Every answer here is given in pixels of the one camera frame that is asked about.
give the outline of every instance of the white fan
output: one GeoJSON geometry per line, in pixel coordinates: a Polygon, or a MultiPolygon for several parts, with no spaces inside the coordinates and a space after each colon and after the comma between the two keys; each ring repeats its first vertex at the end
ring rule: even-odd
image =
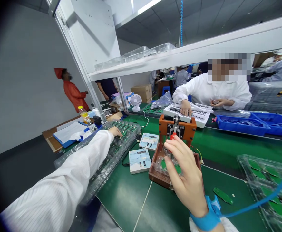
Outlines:
{"type": "Polygon", "coordinates": [[[142,103],[142,98],[140,95],[134,94],[131,97],[128,97],[128,101],[132,106],[134,106],[132,108],[133,112],[139,112],[141,110],[141,108],[139,107],[139,105],[141,105],[142,103]]]}

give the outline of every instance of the blue crate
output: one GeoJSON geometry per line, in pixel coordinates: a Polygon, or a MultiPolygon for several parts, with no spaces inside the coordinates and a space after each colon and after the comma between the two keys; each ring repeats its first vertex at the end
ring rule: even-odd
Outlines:
{"type": "Polygon", "coordinates": [[[274,124],[282,123],[282,115],[272,113],[250,113],[250,118],[258,119],[267,124],[271,129],[267,134],[274,134],[282,136],[282,127],[272,126],[274,124]]]}
{"type": "Polygon", "coordinates": [[[241,132],[245,134],[259,135],[263,136],[266,134],[270,127],[257,119],[252,118],[239,118],[239,117],[229,117],[224,115],[217,115],[217,124],[219,129],[227,131],[241,132]],[[239,124],[240,122],[247,122],[248,125],[239,124]]]}

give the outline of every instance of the plastic bag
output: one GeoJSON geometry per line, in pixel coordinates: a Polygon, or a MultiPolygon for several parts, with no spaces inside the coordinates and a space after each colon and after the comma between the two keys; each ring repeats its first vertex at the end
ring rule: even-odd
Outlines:
{"type": "MultiPolygon", "coordinates": [[[[122,100],[121,100],[120,96],[116,96],[110,104],[117,104],[117,105],[119,105],[118,110],[124,111],[124,107],[122,105],[122,100]]],[[[126,105],[127,105],[127,109],[130,109],[130,104],[128,103],[127,100],[126,100],[126,105]]]]}
{"type": "Polygon", "coordinates": [[[157,109],[160,107],[168,106],[171,105],[172,103],[173,103],[172,96],[170,91],[168,91],[165,93],[165,95],[163,95],[161,98],[159,98],[151,105],[151,109],[157,109]]]}

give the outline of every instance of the hand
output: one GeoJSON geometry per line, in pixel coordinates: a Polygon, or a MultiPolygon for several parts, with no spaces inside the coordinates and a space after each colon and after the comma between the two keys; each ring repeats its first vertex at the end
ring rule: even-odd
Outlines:
{"type": "Polygon", "coordinates": [[[219,106],[232,106],[234,104],[233,100],[229,99],[217,99],[217,100],[211,100],[211,106],[213,107],[219,107],[219,106]]]}
{"type": "Polygon", "coordinates": [[[188,100],[182,100],[180,112],[186,116],[191,117],[191,105],[188,100]]]}
{"type": "Polygon", "coordinates": [[[114,137],[115,136],[122,137],[122,134],[117,127],[112,127],[110,129],[108,129],[108,131],[111,132],[114,135],[114,137]]]}
{"type": "Polygon", "coordinates": [[[110,100],[108,95],[103,95],[105,100],[110,100]]]}
{"type": "Polygon", "coordinates": [[[173,153],[182,170],[182,176],[179,176],[171,159],[165,157],[176,195],[193,216],[205,216],[209,210],[203,193],[202,173],[196,165],[193,152],[178,136],[174,136],[174,140],[166,140],[164,146],[173,153]]]}

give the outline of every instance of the blue cord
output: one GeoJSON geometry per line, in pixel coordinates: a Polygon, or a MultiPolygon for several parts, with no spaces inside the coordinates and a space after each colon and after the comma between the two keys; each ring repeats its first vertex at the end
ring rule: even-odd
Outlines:
{"type": "Polygon", "coordinates": [[[276,190],[273,193],[271,193],[269,196],[262,199],[261,201],[258,201],[256,203],[254,203],[254,204],[252,204],[252,205],[250,205],[246,208],[240,209],[239,211],[236,211],[234,213],[230,213],[230,214],[226,214],[226,215],[222,215],[222,216],[226,217],[226,218],[230,218],[230,217],[236,216],[238,214],[245,213],[245,212],[252,210],[254,208],[257,208],[257,207],[261,206],[262,204],[267,203],[268,201],[275,198],[281,190],[282,190],[282,182],[277,186],[276,190]]]}
{"type": "Polygon", "coordinates": [[[180,1],[180,46],[183,46],[183,0],[180,1]]]}

